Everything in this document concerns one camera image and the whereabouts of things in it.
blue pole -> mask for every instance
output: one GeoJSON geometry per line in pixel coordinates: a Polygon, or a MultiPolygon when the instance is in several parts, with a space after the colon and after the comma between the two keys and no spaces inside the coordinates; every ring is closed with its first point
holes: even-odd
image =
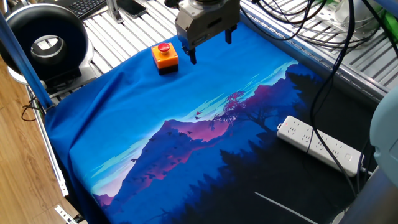
{"type": "Polygon", "coordinates": [[[14,33],[8,26],[4,16],[0,16],[0,40],[6,47],[7,51],[11,55],[15,64],[18,66],[19,71],[23,74],[26,81],[30,85],[31,89],[36,95],[36,98],[40,101],[44,109],[47,109],[53,105],[49,95],[45,91],[39,78],[29,60],[27,59],[22,47],[19,45],[14,33]]]}

keyboard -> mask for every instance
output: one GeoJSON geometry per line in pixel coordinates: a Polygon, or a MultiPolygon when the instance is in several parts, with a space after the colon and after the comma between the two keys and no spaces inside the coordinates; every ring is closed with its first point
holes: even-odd
{"type": "Polygon", "coordinates": [[[69,9],[79,17],[79,19],[83,20],[105,5],[106,0],[77,0],[69,5],[69,9]]]}

power outlet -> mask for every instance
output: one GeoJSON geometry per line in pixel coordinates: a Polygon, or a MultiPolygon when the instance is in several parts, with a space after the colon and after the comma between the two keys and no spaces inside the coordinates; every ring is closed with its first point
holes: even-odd
{"type": "MultiPolygon", "coordinates": [[[[278,125],[277,136],[304,152],[307,151],[308,145],[311,143],[308,150],[309,155],[340,171],[333,158],[318,139],[318,136],[315,133],[312,135],[312,132],[310,125],[297,118],[288,116],[282,124],[278,125]]],[[[318,132],[347,174],[350,177],[354,177],[357,173],[361,153],[319,130],[318,132]]]]}

wooden floor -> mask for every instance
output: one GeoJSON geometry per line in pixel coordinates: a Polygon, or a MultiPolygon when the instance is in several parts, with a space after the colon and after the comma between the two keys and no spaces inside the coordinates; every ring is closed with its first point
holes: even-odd
{"type": "MultiPolygon", "coordinates": [[[[0,57],[0,223],[65,223],[54,207],[77,212],[62,197],[36,121],[21,120],[28,101],[0,57]]],[[[31,110],[26,118],[34,119],[31,110]]]]}

emergency stop button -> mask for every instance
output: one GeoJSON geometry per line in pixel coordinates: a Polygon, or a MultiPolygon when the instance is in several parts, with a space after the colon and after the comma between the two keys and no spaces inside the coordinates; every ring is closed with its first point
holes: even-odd
{"type": "Polygon", "coordinates": [[[162,54],[168,54],[169,50],[170,50],[170,44],[161,43],[161,44],[159,44],[159,46],[157,46],[157,48],[162,54]]]}

